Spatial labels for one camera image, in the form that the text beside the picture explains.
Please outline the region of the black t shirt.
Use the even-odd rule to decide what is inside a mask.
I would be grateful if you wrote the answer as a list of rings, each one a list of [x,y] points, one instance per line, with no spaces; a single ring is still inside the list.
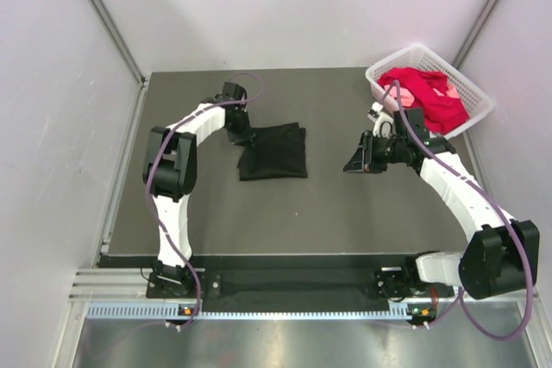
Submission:
[[[297,122],[253,128],[237,168],[242,182],[272,178],[307,178],[306,129]]]

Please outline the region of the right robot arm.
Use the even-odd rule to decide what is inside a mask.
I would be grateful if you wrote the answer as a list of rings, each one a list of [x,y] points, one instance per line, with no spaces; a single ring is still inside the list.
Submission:
[[[478,191],[455,148],[423,124],[420,108],[388,115],[376,103],[368,112],[374,123],[343,170],[382,173],[404,164],[430,186],[460,224],[467,239],[462,253],[420,253],[406,260],[405,289],[415,296],[433,284],[462,287],[485,299],[521,290],[536,282],[540,233],[532,221],[518,221],[496,210]]]

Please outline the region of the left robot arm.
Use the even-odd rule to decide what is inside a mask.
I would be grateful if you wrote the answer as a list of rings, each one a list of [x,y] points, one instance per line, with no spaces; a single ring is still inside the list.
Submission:
[[[244,87],[225,82],[220,93],[203,100],[189,115],[151,129],[142,179],[146,202],[157,222],[160,250],[148,277],[148,298],[187,298],[198,293],[191,265],[188,204],[198,179],[198,147],[219,130],[234,145],[254,138]]]

